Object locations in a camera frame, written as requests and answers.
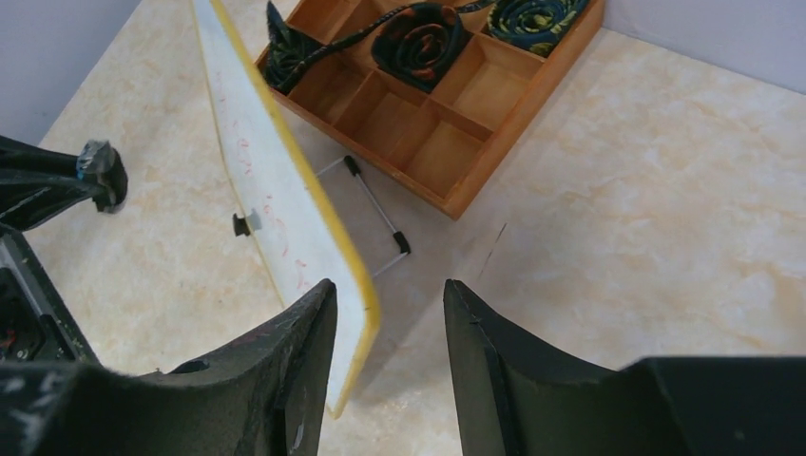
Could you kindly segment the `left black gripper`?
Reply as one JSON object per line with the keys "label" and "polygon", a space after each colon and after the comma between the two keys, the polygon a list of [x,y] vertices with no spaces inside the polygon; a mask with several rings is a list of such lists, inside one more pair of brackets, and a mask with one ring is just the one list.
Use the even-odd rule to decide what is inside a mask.
{"label": "left black gripper", "polygon": [[36,228],[88,199],[88,183],[99,212],[125,206],[128,175],[119,151],[107,140],[88,140],[76,158],[3,136],[1,138],[1,223],[17,231]]}

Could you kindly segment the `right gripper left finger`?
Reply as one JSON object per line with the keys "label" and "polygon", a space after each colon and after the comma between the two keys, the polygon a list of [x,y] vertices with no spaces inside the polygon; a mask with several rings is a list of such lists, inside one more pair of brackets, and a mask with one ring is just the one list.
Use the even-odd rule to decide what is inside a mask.
{"label": "right gripper left finger", "polygon": [[315,455],[336,321],[336,285],[324,279],[269,321],[171,372],[5,364],[1,451]]}

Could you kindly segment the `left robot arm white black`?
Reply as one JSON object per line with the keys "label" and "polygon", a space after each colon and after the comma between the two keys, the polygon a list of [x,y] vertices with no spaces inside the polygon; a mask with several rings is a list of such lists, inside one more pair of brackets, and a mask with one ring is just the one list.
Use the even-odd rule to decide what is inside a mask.
{"label": "left robot arm white black", "polygon": [[24,237],[85,200],[115,214],[128,175],[110,142],[90,140],[79,155],[1,139],[1,359],[80,361],[93,349]]}

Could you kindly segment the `whiteboard with yellow frame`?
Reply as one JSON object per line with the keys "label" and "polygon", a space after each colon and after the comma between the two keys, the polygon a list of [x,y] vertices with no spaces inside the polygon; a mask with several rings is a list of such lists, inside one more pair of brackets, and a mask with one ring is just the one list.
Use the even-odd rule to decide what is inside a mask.
{"label": "whiteboard with yellow frame", "polygon": [[191,3],[222,161],[278,298],[336,285],[326,408],[337,419],[380,328],[372,275],[220,1]]}

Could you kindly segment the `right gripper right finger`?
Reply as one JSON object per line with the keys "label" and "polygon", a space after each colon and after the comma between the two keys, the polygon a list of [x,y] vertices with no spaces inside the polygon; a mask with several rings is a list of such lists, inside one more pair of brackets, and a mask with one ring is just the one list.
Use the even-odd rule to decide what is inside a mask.
{"label": "right gripper right finger", "polygon": [[801,455],[801,356],[650,356],[609,370],[444,285],[466,455]]}

